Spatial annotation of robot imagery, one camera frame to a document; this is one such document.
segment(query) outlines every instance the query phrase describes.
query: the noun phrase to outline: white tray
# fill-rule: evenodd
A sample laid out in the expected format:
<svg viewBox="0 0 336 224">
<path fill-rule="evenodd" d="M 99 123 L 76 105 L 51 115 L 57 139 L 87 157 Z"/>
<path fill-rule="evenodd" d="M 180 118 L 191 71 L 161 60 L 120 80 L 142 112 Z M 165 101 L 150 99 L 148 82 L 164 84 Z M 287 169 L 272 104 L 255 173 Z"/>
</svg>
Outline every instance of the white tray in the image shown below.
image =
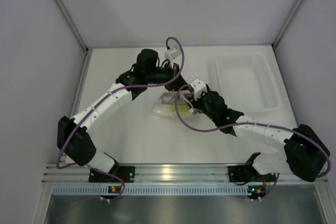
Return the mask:
<svg viewBox="0 0 336 224">
<path fill-rule="evenodd" d="M 229 108 L 242 112 L 280 108 L 279 91 L 264 55 L 221 55 L 216 59 L 216 68 L 220 92 Z"/>
</svg>

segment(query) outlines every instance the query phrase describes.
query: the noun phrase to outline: transparent plastic bag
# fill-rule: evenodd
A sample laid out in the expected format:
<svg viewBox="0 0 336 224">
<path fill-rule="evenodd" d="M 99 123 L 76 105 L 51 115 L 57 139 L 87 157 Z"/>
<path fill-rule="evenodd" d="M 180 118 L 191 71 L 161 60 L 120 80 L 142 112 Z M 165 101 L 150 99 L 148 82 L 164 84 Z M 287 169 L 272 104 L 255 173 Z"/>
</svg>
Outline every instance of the transparent plastic bag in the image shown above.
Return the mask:
<svg viewBox="0 0 336 224">
<path fill-rule="evenodd" d="M 176 96 L 177 92 L 163 92 L 153 107 L 153 114 L 161 118 L 177 119 L 178 117 L 175 110 Z M 199 115 L 197 110 L 193 108 L 192 104 L 187 99 L 190 96 L 193 96 L 193 94 L 189 91 L 181 91 L 177 101 L 179 113 L 184 119 L 194 118 Z"/>
</svg>

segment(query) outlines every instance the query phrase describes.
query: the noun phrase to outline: robotic arm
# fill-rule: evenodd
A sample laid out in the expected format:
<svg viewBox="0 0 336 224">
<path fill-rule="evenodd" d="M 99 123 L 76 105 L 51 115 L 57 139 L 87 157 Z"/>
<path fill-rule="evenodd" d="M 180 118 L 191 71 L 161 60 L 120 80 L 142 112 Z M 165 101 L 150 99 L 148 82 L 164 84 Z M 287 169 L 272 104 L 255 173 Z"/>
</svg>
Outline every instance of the robotic arm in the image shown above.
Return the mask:
<svg viewBox="0 0 336 224">
<path fill-rule="evenodd" d="M 257 122 L 242 112 L 228 108 L 224 99 L 216 91 L 210 90 L 203 81 L 196 79 L 188 85 L 181 75 L 176 77 L 180 69 L 173 63 L 173 59 L 180 54 L 178 49 L 170 48 L 165 53 L 166 60 L 161 66 L 157 66 L 158 53 L 151 49 L 143 49 L 132 68 L 121 74 L 101 98 L 71 119 L 66 116 L 60 119 L 58 148 L 63 149 L 69 140 L 64 152 L 79 166 L 87 165 L 115 175 L 119 167 L 118 162 L 97 150 L 91 136 L 120 107 L 144 92 L 147 89 L 146 85 L 168 83 L 165 88 L 169 91 L 193 91 L 194 98 L 190 101 L 193 107 L 207 115 L 217 127 L 222 127 L 223 133 L 252 138 L 278 150 L 276 154 L 253 154 L 244 167 L 239 168 L 243 177 L 254 181 L 260 175 L 291 171 L 303 180 L 315 181 L 327 161 L 326 156 L 330 156 L 330 153 L 310 127 L 301 124 L 297 129 L 288 132 L 284 127 Z M 180 120 L 187 127 L 197 130 L 187 125 L 181 117 Z M 314 143 L 303 139 L 305 136 Z"/>
</svg>

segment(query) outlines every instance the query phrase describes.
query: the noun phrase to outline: gray wall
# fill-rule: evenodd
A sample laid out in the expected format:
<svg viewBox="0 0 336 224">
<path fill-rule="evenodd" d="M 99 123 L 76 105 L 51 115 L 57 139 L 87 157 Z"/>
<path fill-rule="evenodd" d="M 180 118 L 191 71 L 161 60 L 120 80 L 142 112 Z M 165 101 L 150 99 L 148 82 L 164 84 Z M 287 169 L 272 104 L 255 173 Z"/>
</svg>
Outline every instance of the gray wall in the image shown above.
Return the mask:
<svg viewBox="0 0 336 224">
<path fill-rule="evenodd" d="M 306 0 L 276 52 L 299 120 L 331 152 L 336 195 L 336 0 Z"/>
<path fill-rule="evenodd" d="M 0 0 L 0 223 L 28 223 L 83 52 L 53 0 Z"/>
<path fill-rule="evenodd" d="M 88 46 L 271 44 L 294 0 L 64 0 Z"/>
</svg>

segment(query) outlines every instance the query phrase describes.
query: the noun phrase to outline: white table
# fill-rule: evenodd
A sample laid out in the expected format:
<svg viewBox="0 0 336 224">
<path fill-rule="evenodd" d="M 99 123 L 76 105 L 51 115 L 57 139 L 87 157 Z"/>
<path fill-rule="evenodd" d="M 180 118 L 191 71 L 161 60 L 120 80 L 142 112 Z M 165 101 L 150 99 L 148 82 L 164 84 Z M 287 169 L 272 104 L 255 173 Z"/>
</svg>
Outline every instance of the white table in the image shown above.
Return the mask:
<svg viewBox="0 0 336 224">
<path fill-rule="evenodd" d="M 141 49 L 94 49 L 79 110 L 98 99 L 120 74 L 129 70 Z M 165 48 L 153 49 L 159 52 L 162 62 Z M 214 61 L 217 56 L 235 52 L 258 52 L 265 55 L 279 89 L 281 108 L 247 115 L 272 124 L 296 126 L 271 46 L 185 47 L 184 50 L 186 57 L 183 78 L 187 82 L 200 78 L 213 89 L 218 88 Z M 120 163 L 243 163 L 252 153 L 275 152 L 273 148 L 253 140 L 219 131 L 197 133 L 186 128 L 179 120 L 154 116 L 152 107 L 163 91 L 163 87 L 147 89 L 115 113 L 92 137 L 96 147 Z M 188 123 L 199 129 L 214 128 L 212 121 L 204 115 L 189 119 Z"/>
</svg>

